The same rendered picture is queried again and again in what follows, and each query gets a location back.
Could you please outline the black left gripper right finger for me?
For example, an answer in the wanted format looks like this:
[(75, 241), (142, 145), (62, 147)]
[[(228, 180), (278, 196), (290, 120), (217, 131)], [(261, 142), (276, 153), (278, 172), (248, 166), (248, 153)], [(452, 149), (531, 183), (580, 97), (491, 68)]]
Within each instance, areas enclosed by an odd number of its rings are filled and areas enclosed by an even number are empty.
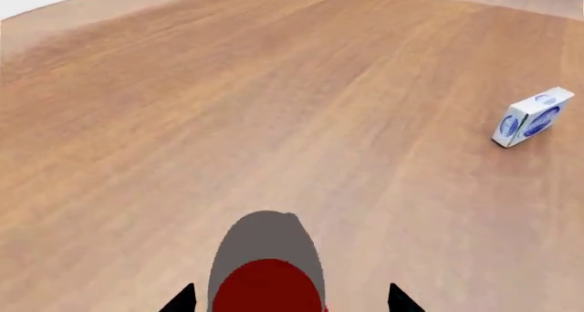
[(389, 312), (425, 312), (421, 306), (394, 283), (391, 283), (389, 289), (388, 309)]

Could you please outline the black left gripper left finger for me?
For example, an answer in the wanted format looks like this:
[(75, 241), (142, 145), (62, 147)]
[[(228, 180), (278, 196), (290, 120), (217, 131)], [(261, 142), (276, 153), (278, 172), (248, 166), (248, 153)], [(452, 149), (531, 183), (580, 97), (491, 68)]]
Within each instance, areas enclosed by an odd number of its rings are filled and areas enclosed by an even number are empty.
[(194, 284), (185, 286), (159, 312), (195, 312), (196, 294)]

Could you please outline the red ketchup bottle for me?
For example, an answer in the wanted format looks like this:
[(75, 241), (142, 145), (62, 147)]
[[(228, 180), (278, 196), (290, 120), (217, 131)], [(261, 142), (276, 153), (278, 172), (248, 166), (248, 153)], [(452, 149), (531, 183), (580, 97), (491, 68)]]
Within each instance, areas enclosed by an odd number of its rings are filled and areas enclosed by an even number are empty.
[(219, 286), (212, 312), (329, 312), (311, 279), (278, 259), (235, 269)]

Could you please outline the white blue printed carton box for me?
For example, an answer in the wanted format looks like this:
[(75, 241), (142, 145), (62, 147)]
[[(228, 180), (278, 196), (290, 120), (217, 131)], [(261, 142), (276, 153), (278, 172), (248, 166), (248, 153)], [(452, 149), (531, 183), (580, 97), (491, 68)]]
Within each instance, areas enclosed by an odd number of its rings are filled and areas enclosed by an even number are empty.
[(554, 124), (574, 93), (554, 87), (511, 104), (491, 140), (508, 149), (536, 136)]

